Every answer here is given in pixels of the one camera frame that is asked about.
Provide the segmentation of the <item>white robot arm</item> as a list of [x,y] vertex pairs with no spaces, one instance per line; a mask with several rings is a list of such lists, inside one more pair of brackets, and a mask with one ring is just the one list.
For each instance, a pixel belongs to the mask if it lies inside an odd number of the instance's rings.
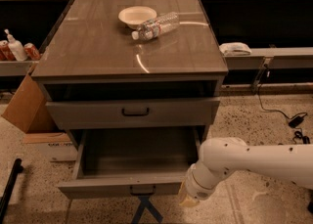
[[312,190],[313,145],[249,146],[236,137],[206,139],[181,184],[179,204],[193,207],[207,200],[220,182],[239,170]]

